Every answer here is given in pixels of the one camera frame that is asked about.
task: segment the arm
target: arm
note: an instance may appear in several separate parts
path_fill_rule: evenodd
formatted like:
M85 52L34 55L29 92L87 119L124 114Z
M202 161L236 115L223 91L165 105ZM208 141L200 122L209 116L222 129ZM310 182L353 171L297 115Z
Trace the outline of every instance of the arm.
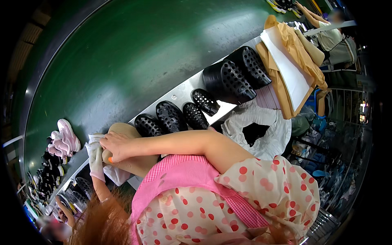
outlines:
M95 193L98 196L98 199L101 202L104 202L106 199L111 199L114 198L112 193L109 191L109 188L105 185L105 182L102 180L98 179L95 176L91 176L93 180L93 187L95 190ZM129 214L127 214L124 209L118 204L117 201L113 202L114 205L114 213L118 214L119 217L127 220L129 218Z
M220 173L226 172L234 163L254 158L230 138L211 130L190 130L134 140L110 132L101 139L101 144L110 148L113 162L156 154L201 155Z
M319 20L321 22L324 22L326 24L328 24L328 21L324 20L321 16L316 15L315 13L313 13L312 11L310 11L308 8L303 7L305 9L306 12L308 12L313 18L315 18L316 20Z
M306 19L316 28L320 28L319 21L315 19L310 13L310 11L306 10L304 6L302 6L298 1L295 2L295 5L299 10L303 12L303 15L305 15Z
M60 199L58 198L58 196L56 196L56 203L58 205L58 207L63 211L63 213L65 214L65 216L68 219L67 224L70 227L73 227L75 225L75 217L73 216L73 214L71 213L71 211L69 211L68 208L66 208L61 202Z

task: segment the sleeve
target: sleeve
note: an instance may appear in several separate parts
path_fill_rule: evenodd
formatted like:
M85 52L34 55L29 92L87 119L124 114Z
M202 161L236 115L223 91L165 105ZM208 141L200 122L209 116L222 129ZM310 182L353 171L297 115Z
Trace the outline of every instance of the sleeve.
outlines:
M316 220L320 207L317 181L282 156L234 164L215 181L234 189L254 208L303 234Z
M330 24L331 23L329 23L329 22L328 23L324 23L322 21L319 21L320 28L324 27L324 26L328 26ZM318 33L318 35L320 35L320 36L327 36L327 37L329 37L329 38L331 38L333 40L339 40L339 42L342 39L342 35L341 35L341 33L340 33L340 31L338 29L332 29L332 30L328 30L328 31L323 31L323 32Z

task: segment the white glove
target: white glove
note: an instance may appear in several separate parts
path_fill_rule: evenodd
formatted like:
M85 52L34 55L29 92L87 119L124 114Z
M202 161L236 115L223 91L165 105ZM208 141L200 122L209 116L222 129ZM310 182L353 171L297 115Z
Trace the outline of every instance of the white glove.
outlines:
M89 158L90 164L90 176L94 176L103 182L105 182L105 175L103 174L103 164L102 164L102 147L99 145L96 149L90 152Z

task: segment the yellow sole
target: yellow sole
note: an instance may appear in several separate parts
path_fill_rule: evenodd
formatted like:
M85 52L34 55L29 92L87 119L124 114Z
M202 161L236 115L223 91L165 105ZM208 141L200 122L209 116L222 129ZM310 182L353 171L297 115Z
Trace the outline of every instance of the yellow sole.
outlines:
M275 10L278 13L281 13L281 11L279 11L278 7L275 4L273 4L272 2L269 2L269 1L266 1L266 2L272 7L273 10Z

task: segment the black perforated clog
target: black perforated clog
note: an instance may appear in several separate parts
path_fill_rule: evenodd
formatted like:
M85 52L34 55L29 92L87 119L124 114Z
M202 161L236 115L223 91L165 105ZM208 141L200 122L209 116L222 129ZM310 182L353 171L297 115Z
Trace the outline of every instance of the black perforated clog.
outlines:
M185 120L193 129L207 129L208 122L204 114L194 103L188 102L182 108Z
M142 137L166 134L166 130L155 117L144 113L135 118L135 128Z
M220 108L220 105L218 105L212 94L204 89L195 89L192 91L192 99L193 102L209 116L215 115Z
M156 116L168 132L188 130L187 122L181 110L170 101L165 100L156 105Z
M256 92L243 76L238 66L222 60L203 70L203 82L215 99L240 105L256 97Z
M238 65L245 79L253 89L262 88L272 81L267 75L259 54L251 47L240 47L225 59L231 60Z

